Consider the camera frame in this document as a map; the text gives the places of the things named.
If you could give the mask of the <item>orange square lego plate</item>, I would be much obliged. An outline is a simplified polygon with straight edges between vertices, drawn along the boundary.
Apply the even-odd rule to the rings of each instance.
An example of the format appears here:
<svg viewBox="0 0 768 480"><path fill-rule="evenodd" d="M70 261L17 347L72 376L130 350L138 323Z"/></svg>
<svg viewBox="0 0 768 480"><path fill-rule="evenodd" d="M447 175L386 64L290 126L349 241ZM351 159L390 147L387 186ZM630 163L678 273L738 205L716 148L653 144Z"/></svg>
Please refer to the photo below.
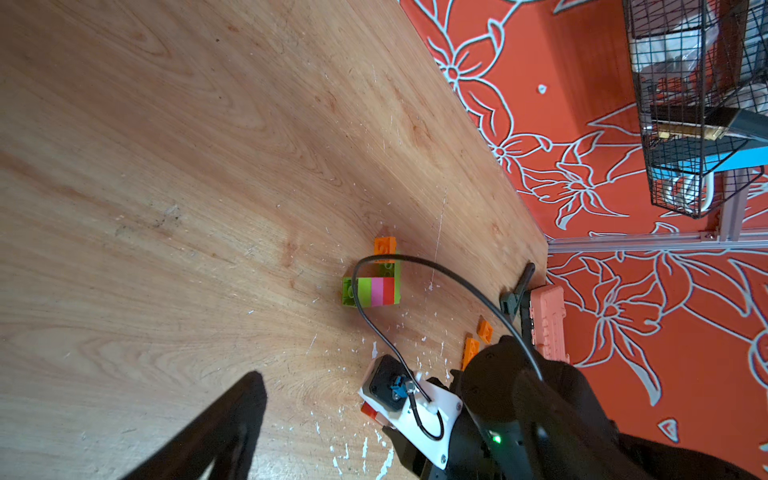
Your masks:
<svg viewBox="0 0 768 480"><path fill-rule="evenodd" d="M374 239L375 255L395 254L397 250L397 241L393 236L377 237Z"/></svg>

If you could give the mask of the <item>long green lego plate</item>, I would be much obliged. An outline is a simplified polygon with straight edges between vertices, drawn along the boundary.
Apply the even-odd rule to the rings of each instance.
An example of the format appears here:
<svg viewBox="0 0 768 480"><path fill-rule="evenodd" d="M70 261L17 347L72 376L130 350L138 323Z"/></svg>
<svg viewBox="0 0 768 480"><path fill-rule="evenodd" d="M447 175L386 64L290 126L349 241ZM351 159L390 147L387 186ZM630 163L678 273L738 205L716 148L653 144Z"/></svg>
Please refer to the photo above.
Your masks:
<svg viewBox="0 0 768 480"><path fill-rule="evenodd" d="M397 282L397 305L401 301L402 265L399 261L365 263L356 277L357 290L354 290L351 276L342 279L341 301L344 306L371 308L371 279L374 277L394 277Z"/></svg>

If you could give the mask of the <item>pink lego brick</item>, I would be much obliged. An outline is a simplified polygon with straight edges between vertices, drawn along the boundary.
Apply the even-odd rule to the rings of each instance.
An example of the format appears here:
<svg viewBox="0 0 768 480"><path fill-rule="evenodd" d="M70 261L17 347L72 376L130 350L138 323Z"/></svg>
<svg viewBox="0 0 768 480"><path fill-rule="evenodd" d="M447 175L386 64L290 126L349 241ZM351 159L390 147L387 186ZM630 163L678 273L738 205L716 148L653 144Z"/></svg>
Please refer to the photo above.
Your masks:
<svg viewBox="0 0 768 480"><path fill-rule="evenodd" d="M382 277L374 277L371 279L371 306L383 306L385 300L385 279Z"/></svg>

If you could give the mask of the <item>small red lego brick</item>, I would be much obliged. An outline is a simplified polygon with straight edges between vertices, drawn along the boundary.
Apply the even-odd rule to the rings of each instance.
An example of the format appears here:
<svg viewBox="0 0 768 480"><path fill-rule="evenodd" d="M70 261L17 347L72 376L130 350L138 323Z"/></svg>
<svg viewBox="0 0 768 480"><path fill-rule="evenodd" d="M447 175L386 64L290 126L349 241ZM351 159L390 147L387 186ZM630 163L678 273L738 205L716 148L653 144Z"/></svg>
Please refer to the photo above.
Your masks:
<svg viewBox="0 0 768 480"><path fill-rule="evenodd" d="M378 412L367 402L362 403L360 411L372 420L377 420Z"/></svg>

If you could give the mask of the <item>small orange lego plate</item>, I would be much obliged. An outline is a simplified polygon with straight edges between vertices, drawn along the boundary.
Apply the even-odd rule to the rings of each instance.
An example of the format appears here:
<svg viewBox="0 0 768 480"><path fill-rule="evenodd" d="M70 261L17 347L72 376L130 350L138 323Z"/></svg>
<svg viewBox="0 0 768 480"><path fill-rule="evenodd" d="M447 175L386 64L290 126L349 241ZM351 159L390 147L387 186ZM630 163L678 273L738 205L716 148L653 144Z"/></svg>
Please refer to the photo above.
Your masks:
<svg viewBox="0 0 768 480"><path fill-rule="evenodd" d="M491 326L490 322L485 320L484 318L480 318L478 325L477 325L477 336L485 343L490 344L492 341L492 336L494 329Z"/></svg>

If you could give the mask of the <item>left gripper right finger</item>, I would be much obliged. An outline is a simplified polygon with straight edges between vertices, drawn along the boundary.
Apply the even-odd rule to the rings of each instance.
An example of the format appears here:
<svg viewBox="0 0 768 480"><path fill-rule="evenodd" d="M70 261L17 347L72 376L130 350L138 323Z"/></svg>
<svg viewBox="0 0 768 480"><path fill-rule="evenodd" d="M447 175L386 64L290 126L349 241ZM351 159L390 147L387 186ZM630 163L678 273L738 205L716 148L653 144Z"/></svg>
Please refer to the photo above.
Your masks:
<svg viewBox="0 0 768 480"><path fill-rule="evenodd" d="M530 370L516 378L513 405L536 479L648 479L638 465L600 437L575 409Z"/></svg>

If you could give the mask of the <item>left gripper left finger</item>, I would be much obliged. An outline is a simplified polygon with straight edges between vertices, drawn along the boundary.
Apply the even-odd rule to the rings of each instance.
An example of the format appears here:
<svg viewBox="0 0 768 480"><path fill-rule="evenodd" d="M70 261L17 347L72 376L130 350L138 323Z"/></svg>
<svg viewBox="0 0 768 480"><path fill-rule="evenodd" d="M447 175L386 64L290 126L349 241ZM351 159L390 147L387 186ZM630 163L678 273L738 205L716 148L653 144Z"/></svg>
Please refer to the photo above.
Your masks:
<svg viewBox="0 0 768 480"><path fill-rule="evenodd" d="M245 374L127 479L246 479L263 424L267 391Z"/></svg>

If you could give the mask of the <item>long orange lego plate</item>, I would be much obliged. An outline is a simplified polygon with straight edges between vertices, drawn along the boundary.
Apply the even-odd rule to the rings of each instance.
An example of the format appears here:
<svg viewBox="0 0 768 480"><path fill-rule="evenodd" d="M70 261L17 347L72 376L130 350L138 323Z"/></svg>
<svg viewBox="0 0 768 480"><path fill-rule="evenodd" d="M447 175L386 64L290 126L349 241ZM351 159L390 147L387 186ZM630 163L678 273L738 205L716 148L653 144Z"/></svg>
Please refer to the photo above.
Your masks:
<svg viewBox="0 0 768 480"><path fill-rule="evenodd" d="M469 363L478 354L479 350L480 350L480 342L472 336L467 336L465 338L463 353L462 353L462 360L461 360L462 371L464 371L467 368Z"/></svg>

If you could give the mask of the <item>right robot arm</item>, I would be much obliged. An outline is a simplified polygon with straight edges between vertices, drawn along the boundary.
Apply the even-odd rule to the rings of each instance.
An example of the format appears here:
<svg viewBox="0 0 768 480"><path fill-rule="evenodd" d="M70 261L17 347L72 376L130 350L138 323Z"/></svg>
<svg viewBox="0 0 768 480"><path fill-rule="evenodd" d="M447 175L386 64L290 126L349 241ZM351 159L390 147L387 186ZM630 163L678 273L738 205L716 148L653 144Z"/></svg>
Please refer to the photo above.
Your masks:
<svg viewBox="0 0 768 480"><path fill-rule="evenodd" d="M695 450L619 431L574 366L535 357L510 336L476 354L449 390L462 411L439 468L391 427L400 463L420 479L750 479Z"/></svg>

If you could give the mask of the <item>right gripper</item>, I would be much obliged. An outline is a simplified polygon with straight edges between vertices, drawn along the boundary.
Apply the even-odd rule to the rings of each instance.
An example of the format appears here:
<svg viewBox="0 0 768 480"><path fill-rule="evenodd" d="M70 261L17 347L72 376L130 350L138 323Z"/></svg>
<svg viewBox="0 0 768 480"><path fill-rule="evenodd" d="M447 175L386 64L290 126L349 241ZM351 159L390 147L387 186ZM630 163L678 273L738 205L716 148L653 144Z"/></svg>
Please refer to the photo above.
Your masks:
<svg viewBox="0 0 768 480"><path fill-rule="evenodd" d="M441 440L446 460L433 463L406 436L389 427L395 455L400 464L418 479L497 479L498 465L482 439L479 429L468 410L454 415L453 425L447 428Z"/></svg>

